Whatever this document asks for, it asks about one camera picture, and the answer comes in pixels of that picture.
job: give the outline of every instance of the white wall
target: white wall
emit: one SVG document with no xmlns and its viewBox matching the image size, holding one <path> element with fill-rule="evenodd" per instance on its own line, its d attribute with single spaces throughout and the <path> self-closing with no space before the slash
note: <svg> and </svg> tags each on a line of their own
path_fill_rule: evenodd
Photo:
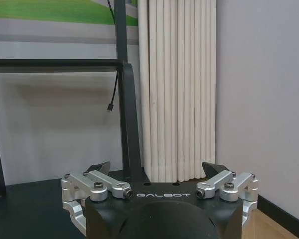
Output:
<svg viewBox="0 0 299 239">
<path fill-rule="evenodd" d="M 140 109 L 138 46 L 129 45 L 128 54 Z M 116 48 L 0 42 L 0 58 L 116 58 Z M 60 178 L 104 161 L 111 161 L 112 170 L 121 169 L 118 94 L 113 112 L 107 112 L 114 79 L 114 73 L 0 74 L 0 155 L 6 184 Z"/>
<path fill-rule="evenodd" d="M 299 218 L 299 0 L 217 1 L 217 160 Z"/>
</svg>

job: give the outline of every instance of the poster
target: poster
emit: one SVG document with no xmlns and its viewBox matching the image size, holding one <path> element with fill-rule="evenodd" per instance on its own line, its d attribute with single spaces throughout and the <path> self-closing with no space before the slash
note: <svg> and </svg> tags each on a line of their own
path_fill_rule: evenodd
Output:
<svg viewBox="0 0 299 239">
<path fill-rule="evenodd" d="M 134 45 L 137 0 L 126 1 L 126 13 Z M 0 41 L 114 44 L 115 27 L 107 0 L 0 0 Z"/>
</svg>

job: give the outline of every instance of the green grass print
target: green grass print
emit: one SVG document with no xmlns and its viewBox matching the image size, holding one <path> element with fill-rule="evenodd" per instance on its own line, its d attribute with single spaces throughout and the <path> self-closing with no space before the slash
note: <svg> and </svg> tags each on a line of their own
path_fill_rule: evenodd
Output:
<svg viewBox="0 0 299 239">
<path fill-rule="evenodd" d="M 113 24 L 110 10 L 91 0 L 0 0 L 0 18 Z M 138 24 L 131 16 L 126 20 Z"/>
</svg>

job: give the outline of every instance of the aluminum part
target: aluminum part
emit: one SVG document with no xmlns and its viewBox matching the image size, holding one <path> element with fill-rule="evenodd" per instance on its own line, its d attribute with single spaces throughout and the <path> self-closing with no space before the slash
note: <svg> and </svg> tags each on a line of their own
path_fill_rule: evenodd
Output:
<svg viewBox="0 0 299 239">
<path fill-rule="evenodd" d="M 93 170 L 89 172 L 87 177 L 94 182 L 103 182 L 103 185 L 107 187 L 110 192 L 112 192 L 112 195 L 115 198 L 128 199 L 133 194 L 129 183 L 117 181 L 116 179 L 111 178 L 110 176 L 99 171 Z"/>
<path fill-rule="evenodd" d="M 81 201 L 80 201 L 80 204 L 81 204 L 82 207 L 85 207 L 85 200 L 86 199 L 81 199 Z"/>
<path fill-rule="evenodd" d="M 71 221 L 86 236 L 86 220 L 81 205 L 77 201 L 63 202 L 63 209 L 70 213 Z"/>
<path fill-rule="evenodd" d="M 92 201 L 100 202 L 107 199 L 107 187 L 94 188 L 94 183 L 78 173 L 70 174 L 67 179 L 65 177 L 62 178 L 62 200 L 64 202 L 71 202 L 90 197 Z"/>
<path fill-rule="evenodd" d="M 220 172 L 219 174 L 215 175 L 211 179 L 197 183 L 196 186 L 196 195 L 197 192 L 202 192 L 203 196 L 197 195 L 200 199 L 206 199 L 206 198 L 213 198 L 215 197 L 216 191 L 223 186 L 224 183 L 230 182 L 233 180 L 233 174 L 231 171 L 224 170 Z"/>
<path fill-rule="evenodd" d="M 240 198 L 249 202 L 256 202 L 258 200 L 258 183 L 257 177 L 242 191 Z"/>
<path fill-rule="evenodd" d="M 233 188 L 226 188 L 224 185 L 220 188 L 220 198 L 227 202 L 236 202 L 240 193 L 252 182 L 251 173 L 242 173 L 237 176 L 232 183 Z"/>
<path fill-rule="evenodd" d="M 248 223 L 250 218 L 250 213 L 257 209 L 257 201 L 255 202 L 248 202 L 244 201 L 243 204 L 243 227 Z"/>
</svg>

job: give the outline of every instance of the bolt head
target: bolt head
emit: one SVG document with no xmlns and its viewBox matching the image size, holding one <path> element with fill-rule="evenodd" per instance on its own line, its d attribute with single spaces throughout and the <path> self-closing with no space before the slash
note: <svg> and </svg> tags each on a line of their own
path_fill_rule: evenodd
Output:
<svg viewBox="0 0 299 239">
<path fill-rule="evenodd" d="M 96 182 L 94 183 L 94 188 L 97 189 L 97 188 L 103 188 L 103 183 L 102 182 Z"/>
<path fill-rule="evenodd" d="M 224 184 L 224 187 L 227 188 L 227 189 L 233 189 L 234 188 L 234 184 L 231 183 L 231 182 L 228 182 L 228 183 Z"/>
<path fill-rule="evenodd" d="M 130 199 L 133 195 L 133 191 L 131 189 L 128 189 L 125 193 L 125 198 Z"/>
<path fill-rule="evenodd" d="M 202 199 L 203 197 L 205 197 L 205 192 L 202 190 L 197 190 L 196 191 L 196 197 L 199 199 Z"/>
</svg>

